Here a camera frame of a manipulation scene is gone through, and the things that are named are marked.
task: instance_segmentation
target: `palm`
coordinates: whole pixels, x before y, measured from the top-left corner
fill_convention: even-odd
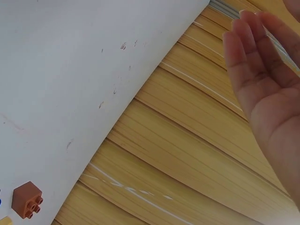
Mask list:
[[[248,11],[224,34],[233,90],[266,158],[291,195],[300,192],[300,78],[281,60],[264,26],[300,66],[300,37],[268,13]]]

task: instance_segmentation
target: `lego stud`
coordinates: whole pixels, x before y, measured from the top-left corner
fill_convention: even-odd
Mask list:
[[[33,210],[35,209],[35,207],[36,207],[36,204],[33,203],[33,202],[29,202],[29,203],[27,204],[27,208],[28,208],[30,211],[33,211]]]
[[[33,213],[28,211],[25,216],[28,218],[28,219],[31,219],[33,217]]]
[[[42,204],[42,202],[43,202],[43,198],[40,197],[40,196],[38,196],[37,199],[36,199],[36,203],[37,203],[38,205],[40,205],[40,204]]]
[[[35,209],[33,210],[35,213],[38,213],[41,210],[39,206],[36,206]]]
[[[33,212],[40,211],[39,204],[42,202],[42,191],[29,181],[14,190],[11,208],[22,219],[31,219]]]

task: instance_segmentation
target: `yellow object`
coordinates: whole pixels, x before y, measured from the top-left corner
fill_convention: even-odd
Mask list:
[[[4,217],[0,220],[0,225],[13,225],[13,221],[9,217]]]

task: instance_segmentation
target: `wooden surface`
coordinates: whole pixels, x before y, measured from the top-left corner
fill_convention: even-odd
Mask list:
[[[271,0],[225,2],[279,13]],[[210,7],[202,12],[115,124],[54,222],[299,223],[231,89],[221,40],[230,23]]]

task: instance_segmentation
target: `smudge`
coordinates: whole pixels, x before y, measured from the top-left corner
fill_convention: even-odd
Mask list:
[[[103,105],[103,103],[104,103],[104,101],[100,103],[100,105],[99,105],[99,109],[101,108],[101,106]]]
[[[132,187],[125,187],[125,189],[130,190],[130,191],[135,191],[135,189]]]
[[[227,98],[223,97],[222,95],[220,95],[219,93],[217,93],[216,91],[214,91],[213,89],[209,88],[208,86],[204,85],[203,83],[199,82],[198,80],[192,78],[191,76],[181,72],[180,70],[170,66],[169,64],[165,63],[165,62],[161,62],[162,64],[166,65],[167,67],[171,68],[172,70],[184,75],[185,77],[187,77],[188,79],[191,79],[192,81],[196,82],[197,84],[201,85],[202,87],[208,89],[209,91],[213,92],[214,94],[218,95],[220,98],[222,98],[224,101],[230,103],[232,106],[234,106],[235,108],[237,108],[238,110],[242,111],[241,108],[239,108],[237,105],[235,105],[234,103],[232,103],[231,101],[229,101]]]
[[[173,200],[170,196],[164,195],[165,198]]]
[[[96,167],[95,165],[93,165],[92,163],[89,163],[89,165],[91,165],[94,169],[96,169],[97,171],[99,171],[100,173],[102,173],[104,176],[106,176],[107,178],[109,178],[111,181],[114,182],[114,184],[118,185],[119,187],[124,187],[125,190],[127,190],[128,192],[130,192],[131,194],[135,195],[136,197],[138,197],[139,199],[145,201],[146,203],[152,205],[153,207],[157,208],[158,210],[161,210],[162,212],[170,215],[171,217],[174,217],[178,220],[180,220],[181,222],[188,224],[188,225],[193,225],[192,223],[180,218],[179,216],[165,210],[164,208],[160,207],[159,205],[156,205],[155,203],[149,201],[148,199],[142,197],[141,195],[139,195],[138,193],[135,192],[135,190],[133,191],[132,188],[130,187],[125,187],[124,185],[122,185],[120,182],[118,182],[117,180],[115,180],[113,177],[111,177],[110,175],[108,175],[107,173],[105,173],[103,170],[99,169],[98,167]]]
[[[95,179],[95,180],[99,180],[97,177],[93,177],[93,176],[90,176],[90,175],[87,175],[87,174],[82,174],[82,175],[84,175],[84,176],[87,176],[87,177],[90,177],[90,178],[93,178],[93,179]]]
[[[140,190],[143,194],[150,195],[147,191]]]
[[[15,124],[15,122],[13,122],[11,119],[9,119],[6,115],[4,115],[2,113],[0,113],[0,115],[6,120],[6,122],[11,124],[15,129],[24,130],[24,128],[22,128],[22,127],[18,126],[17,124]]]
[[[122,184],[120,184],[120,183],[112,183],[112,182],[111,182],[111,184],[112,184],[112,185],[114,185],[114,186],[121,187],[121,188],[123,187],[123,185],[122,185]]]
[[[67,144],[66,150],[68,150],[68,148],[70,147],[70,145],[72,144],[73,141],[74,141],[74,138],[72,138],[72,139],[70,140],[70,142]]]
[[[194,24],[197,24],[197,25],[199,25],[199,26],[203,27],[203,25],[202,25],[202,24],[200,24],[200,23],[198,23],[198,22],[196,22],[196,21],[194,21]]]
[[[122,50],[125,50],[125,49],[126,49],[126,42],[124,42],[124,43],[121,45],[121,49],[122,49]]]

